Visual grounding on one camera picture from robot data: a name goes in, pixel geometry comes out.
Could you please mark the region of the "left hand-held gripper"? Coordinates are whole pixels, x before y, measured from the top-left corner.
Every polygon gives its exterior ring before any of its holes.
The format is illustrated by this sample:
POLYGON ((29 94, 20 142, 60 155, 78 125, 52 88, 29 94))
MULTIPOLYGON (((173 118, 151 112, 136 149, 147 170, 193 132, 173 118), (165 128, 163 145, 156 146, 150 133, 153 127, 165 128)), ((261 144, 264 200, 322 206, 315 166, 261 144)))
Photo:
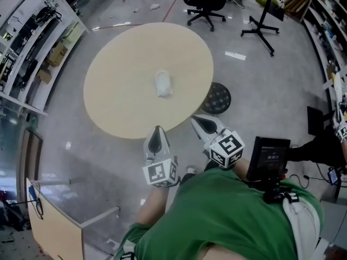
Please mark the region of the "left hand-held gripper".
POLYGON ((158 126, 158 137, 157 126, 149 132, 144 141, 143 150, 146 158, 143 172, 147 184, 155 188, 176 186, 178 184, 177 157, 167 158, 170 155, 170 143, 161 126, 158 126), (160 150, 157 153, 158 141, 160 150))

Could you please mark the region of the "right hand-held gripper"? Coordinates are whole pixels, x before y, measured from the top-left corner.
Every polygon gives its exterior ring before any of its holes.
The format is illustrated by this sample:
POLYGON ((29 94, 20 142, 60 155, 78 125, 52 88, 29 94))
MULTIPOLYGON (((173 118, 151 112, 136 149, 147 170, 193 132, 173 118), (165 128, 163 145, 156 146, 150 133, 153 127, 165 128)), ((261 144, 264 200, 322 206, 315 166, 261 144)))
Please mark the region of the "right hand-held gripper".
POLYGON ((209 159, 216 162, 222 170, 231 169, 242 158, 245 143, 236 131, 225 128, 217 117, 196 114, 190 122, 198 138, 207 143, 209 159))

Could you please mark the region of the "person's left forearm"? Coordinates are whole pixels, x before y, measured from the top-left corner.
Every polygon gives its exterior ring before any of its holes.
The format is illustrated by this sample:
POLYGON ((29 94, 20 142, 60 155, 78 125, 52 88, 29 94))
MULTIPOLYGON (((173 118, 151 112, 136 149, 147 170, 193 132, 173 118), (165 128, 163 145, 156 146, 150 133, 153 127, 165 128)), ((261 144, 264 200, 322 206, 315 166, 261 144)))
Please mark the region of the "person's left forearm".
POLYGON ((169 188, 153 188, 141 206, 136 223, 153 226, 165 214, 169 188))

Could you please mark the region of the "person's right forearm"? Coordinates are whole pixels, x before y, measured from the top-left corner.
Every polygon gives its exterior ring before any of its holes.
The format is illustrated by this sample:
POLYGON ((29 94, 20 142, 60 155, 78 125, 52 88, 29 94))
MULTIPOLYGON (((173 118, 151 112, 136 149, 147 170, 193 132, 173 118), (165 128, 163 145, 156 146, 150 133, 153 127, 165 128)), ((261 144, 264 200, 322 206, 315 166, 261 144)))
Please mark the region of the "person's right forearm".
POLYGON ((249 160, 241 158, 232 167, 232 171, 242 181, 248 181, 247 173, 249 170, 249 163, 249 160))

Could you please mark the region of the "black round stool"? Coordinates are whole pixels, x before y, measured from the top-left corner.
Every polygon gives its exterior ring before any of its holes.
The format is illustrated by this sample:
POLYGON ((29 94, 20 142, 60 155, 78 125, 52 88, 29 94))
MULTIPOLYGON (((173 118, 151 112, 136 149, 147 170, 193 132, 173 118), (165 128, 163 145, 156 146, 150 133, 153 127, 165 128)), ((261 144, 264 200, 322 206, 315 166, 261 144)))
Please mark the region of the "black round stool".
POLYGON ((201 104, 201 109, 208 114, 224 113, 231 104, 230 91, 221 83, 213 82, 207 96, 201 104))

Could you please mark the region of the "round wooden table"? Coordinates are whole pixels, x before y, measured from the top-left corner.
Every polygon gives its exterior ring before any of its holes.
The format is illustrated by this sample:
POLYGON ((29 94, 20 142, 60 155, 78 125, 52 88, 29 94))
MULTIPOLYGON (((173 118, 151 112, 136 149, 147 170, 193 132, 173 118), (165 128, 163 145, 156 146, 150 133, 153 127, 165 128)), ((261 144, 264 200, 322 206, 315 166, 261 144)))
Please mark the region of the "round wooden table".
POLYGON ((168 131, 193 115, 213 80, 211 52, 192 30, 172 23, 131 28, 108 42, 85 77, 91 120, 124 139, 141 139, 155 126, 168 131), (167 71, 172 95, 157 96, 155 77, 167 71))

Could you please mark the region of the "black flat stand base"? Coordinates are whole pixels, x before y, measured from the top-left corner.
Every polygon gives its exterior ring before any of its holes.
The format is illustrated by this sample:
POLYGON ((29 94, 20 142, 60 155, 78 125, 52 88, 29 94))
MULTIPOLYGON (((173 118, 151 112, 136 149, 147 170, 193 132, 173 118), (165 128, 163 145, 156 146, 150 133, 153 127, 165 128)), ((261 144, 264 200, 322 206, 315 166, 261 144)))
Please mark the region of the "black flat stand base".
POLYGON ((323 114, 321 110, 307 106, 308 134, 317 136, 324 130, 324 122, 332 118, 334 111, 323 114))

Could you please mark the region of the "green plastic container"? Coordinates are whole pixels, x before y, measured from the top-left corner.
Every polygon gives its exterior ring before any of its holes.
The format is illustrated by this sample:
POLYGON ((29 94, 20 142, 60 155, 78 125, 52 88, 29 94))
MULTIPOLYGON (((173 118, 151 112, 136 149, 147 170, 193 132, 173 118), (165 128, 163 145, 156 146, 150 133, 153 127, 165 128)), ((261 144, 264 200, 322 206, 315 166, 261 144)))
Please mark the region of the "green plastic container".
POLYGON ((27 115, 27 119, 26 119, 29 127, 31 128, 31 130, 35 131, 37 130, 37 126, 38 126, 38 117, 35 114, 29 113, 27 115))

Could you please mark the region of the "brown wooden panel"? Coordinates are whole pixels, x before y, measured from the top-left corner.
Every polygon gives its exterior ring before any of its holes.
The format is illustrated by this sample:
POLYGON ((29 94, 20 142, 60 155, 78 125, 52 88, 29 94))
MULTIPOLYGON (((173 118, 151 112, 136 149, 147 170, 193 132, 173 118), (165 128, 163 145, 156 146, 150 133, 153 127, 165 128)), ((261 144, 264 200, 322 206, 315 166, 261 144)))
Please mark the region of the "brown wooden panel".
POLYGON ((26 128, 20 139, 19 162, 16 168, 17 201, 24 202, 27 198, 27 178, 38 179, 38 168, 43 140, 30 128, 26 128))

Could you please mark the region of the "small cardboard box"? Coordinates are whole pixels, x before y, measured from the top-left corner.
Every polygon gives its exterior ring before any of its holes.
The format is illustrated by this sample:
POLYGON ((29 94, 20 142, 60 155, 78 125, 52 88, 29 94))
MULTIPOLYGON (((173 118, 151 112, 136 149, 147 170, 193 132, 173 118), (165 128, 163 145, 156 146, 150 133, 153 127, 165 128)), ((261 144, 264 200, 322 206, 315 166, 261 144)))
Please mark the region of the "small cardboard box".
POLYGON ((39 69, 36 77, 45 84, 48 84, 52 79, 52 75, 49 69, 39 69))

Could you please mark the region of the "rectangular wooden desk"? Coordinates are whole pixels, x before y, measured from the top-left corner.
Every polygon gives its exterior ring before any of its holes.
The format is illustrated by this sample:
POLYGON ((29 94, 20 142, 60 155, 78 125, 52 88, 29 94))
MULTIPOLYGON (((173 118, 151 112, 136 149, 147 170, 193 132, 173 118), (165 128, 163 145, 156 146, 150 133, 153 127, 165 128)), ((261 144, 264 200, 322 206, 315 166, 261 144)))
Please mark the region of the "rectangular wooden desk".
POLYGON ((72 182, 71 179, 27 178, 27 205, 33 238, 39 247, 55 260, 85 260, 84 230, 103 218, 120 212, 120 207, 116 206, 83 223, 73 220, 51 203, 42 192, 44 187, 68 186, 72 182), (30 186, 35 189, 36 200, 32 200, 29 194, 30 186))

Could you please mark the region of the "large printed cardboard box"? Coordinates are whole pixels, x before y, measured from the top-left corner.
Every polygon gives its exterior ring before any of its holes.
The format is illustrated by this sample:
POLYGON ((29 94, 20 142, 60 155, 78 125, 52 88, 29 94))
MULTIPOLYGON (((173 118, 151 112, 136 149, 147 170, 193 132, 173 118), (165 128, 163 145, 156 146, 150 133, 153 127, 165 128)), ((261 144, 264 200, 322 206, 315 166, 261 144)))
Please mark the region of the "large printed cardboard box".
POLYGON ((50 52, 47 62, 50 66, 57 67, 62 62, 68 49, 64 43, 59 42, 50 52))

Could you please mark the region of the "white shelving unit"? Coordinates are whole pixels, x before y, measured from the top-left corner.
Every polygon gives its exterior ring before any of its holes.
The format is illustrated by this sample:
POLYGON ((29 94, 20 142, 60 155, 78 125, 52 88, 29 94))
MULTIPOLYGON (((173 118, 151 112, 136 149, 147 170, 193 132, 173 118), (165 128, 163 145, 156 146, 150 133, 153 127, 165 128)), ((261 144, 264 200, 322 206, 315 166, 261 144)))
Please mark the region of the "white shelving unit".
POLYGON ((0 99, 25 111, 45 115, 55 81, 69 54, 87 32, 75 4, 78 0, 0 0, 0 99), (68 51, 59 66, 50 66, 51 50, 62 42, 68 51), (52 79, 40 81, 39 69, 52 79))

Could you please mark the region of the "black screen mount clamp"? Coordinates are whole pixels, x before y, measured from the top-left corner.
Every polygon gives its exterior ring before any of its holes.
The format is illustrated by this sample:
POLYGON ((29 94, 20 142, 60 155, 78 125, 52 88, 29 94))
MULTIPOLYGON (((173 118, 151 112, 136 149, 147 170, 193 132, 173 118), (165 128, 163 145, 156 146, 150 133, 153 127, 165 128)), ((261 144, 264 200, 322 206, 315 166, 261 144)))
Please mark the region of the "black screen mount clamp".
POLYGON ((289 203, 296 203, 299 201, 299 197, 296 193, 291 191, 291 187, 281 185, 284 179, 284 175, 278 175, 265 180, 263 193, 263 200, 265 203, 282 203, 285 198, 288 199, 289 203))

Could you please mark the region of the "white wall shelf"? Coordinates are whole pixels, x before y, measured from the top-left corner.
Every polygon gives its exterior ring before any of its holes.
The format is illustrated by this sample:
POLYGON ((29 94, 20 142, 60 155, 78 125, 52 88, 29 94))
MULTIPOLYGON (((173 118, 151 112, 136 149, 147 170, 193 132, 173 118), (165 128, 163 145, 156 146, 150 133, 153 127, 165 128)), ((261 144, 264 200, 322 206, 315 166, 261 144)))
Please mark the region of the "white wall shelf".
MULTIPOLYGON (((322 67, 323 90, 334 104, 331 73, 347 69, 347 0, 310 0, 301 19, 322 67)), ((347 71, 341 79, 347 87, 347 71)))

